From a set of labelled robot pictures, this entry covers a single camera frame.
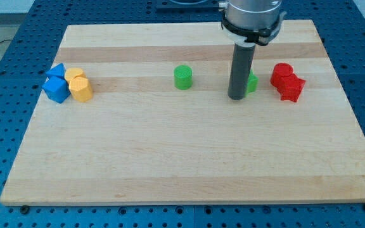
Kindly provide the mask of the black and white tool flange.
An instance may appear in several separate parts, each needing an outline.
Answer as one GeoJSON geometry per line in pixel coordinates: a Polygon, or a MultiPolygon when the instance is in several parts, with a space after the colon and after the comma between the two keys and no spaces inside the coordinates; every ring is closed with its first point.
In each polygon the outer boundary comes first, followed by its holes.
{"type": "Polygon", "coordinates": [[[261,30],[239,28],[224,17],[221,21],[221,29],[225,31],[229,39],[239,46],[245,48],[249,48],[256,44],[259,46],[266,46],[279,34],[285,16],[286,12],[281,12],[278,19],[270,27],[261,30]]]}

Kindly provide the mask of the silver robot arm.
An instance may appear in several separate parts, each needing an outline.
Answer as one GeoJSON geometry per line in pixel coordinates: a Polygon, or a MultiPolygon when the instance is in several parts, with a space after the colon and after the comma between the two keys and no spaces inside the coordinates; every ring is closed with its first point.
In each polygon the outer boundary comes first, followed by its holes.
{"type": "Polygon", "coordinates": [[[281,0],[228,0],[219,3],[221,29],[234,42],[227,95],[241,100],[247,95],[256,46],[276,38],[286,15],[281,0]]]}

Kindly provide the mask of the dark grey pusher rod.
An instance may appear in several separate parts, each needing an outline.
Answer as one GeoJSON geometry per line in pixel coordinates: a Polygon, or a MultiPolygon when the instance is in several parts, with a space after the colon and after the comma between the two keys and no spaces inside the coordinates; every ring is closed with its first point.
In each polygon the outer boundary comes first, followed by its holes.
{"type": "Polygon", "coordinates": [[[232,100],[241,100],[246,96],[255,45],[242,47],[234,45],[233,59],[227,95],[232,100]]]}

